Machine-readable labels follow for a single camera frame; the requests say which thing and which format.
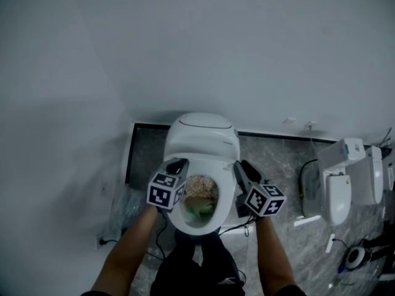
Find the debris in toilet bowl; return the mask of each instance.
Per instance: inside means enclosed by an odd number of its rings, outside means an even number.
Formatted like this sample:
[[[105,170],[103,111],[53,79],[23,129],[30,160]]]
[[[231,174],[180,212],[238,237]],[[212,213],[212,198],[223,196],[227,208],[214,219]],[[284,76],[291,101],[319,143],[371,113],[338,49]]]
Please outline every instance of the debris in toilet bowl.
[[[218,202],[218,187],[207,176],[190,176],[186,180],[183,203],[188,213],[201,221],[209,220]]]

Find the white wall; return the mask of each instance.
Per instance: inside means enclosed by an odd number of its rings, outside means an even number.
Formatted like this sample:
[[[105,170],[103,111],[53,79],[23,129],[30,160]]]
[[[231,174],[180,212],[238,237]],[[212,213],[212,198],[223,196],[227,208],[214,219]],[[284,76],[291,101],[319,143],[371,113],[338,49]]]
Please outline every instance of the white wall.
[[[220,113],[341,138],[395,125],[395,0],[77,0],[136,121]],[[282,125],[296,117],[293,126]]]
[[[0,28],[0,294],[78,295],[130,120],[74,0],[0,0]]]

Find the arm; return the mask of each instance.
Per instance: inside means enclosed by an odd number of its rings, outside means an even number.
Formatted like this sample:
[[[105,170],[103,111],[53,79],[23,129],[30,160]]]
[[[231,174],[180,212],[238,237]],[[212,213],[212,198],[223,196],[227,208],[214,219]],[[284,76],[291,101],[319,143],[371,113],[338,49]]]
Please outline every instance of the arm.
[[[266,296],[280,289],[296,285],[291,265],[278,240],[270,217],[256,222],[258,239],[258,268],[260,282]]]
[[[129,294],[131,282],[143,260],[156,218],[156,207],[147,205],[111,250],[92,290],[111,296]]]

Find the gray marble floor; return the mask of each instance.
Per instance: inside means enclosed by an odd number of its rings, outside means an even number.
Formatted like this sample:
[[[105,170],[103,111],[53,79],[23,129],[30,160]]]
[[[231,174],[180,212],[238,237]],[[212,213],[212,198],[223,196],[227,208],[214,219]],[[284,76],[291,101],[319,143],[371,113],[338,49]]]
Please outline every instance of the gray marble floor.
[[[162,161],[166,130],[139,129],[130,171],[130,188],[125,190],[122,199],[123,214],[128,218],[123,224],[129,224],[136,215],[139,203],[144,202],[148,179]],[[323,220],[313,221],[294,227],[294,222],[301,217],[301,200],[297,186],[297,177],[301,166],[314,158],[311,143],[284,139],[240,137],[241,158],[252,162],[264,172],[267,179],[276,184],[286,194],[286,206],[273,219],[278,237],[293,267],[296,282],[307,295],[358,295],[368,296],[376,284],[376,276],[381,271],[383,260],[369,263],[358,271],[337,275],[339,263],[346,252],[345,246],[334,242],[332,251],[325,253],[329,235],[334,232],[336,237],[348,245],[358,244],[363,237],[373,238],[381,234],[383,229],[383,207],[386,219],[393,218],[393,194],[386,194],[384,201],[372,207],[352,205],[350,214],[342,225],[331,228]],[[240,224],[236,211],[232,208],[227,226]],[[160,219],[158,229],[164,221]],[[168,228],[160,238],[166,254],[175,246],[173,239],[174,227],[169,222]],[[149,251],[160,256],[154,237]],[[249,237],[244,234],[224,234],[222,240],[233,255],[238,268],[247,276],[244,286],[246,295],[263,295],[257,270],[257,239],[252,227]],[[201,249],[196,248],[194,259],[201,263]],[[151,283],[155,279],[160,261],[146,255],[133,282],[131,294],[149,295]],[[335,284],[340,279],[342,284]]]

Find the black baseboard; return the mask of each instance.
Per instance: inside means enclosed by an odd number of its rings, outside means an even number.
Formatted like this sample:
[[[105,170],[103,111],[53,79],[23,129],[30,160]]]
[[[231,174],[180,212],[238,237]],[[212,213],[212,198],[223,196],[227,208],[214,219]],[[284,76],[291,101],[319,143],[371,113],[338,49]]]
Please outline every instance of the black baseboard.
[[[133,150],[135,148],[135,141],[137,137],[137,130],[140,128],[144,128],[146,130],[169,130],[170,125],[156,125],[156,124],[145,124],[145,123],[135,123],[135,127],[133,129],[133,134],[130,142],[130,150],[129,150],[129,158],[128,158],[128,166],[125,178],[125,184],[129,184],[130,181],[130,166],[131,159],[133,157]],[[260,134],[260,133],[250,133],[248,131],[239,131],[239,136],[244,137],[258,137],[258,138],[274,138],[274,139],[288,139],[292,141],[310,141],[310,138],[307,137],[295,137],[295,136],[284,136],[284,135],[273,135],[273,134]],[[330,141],[326,139],[317,139],[313,138],[313,142],[324,142],[328,144],[332,144],[335,141]]]

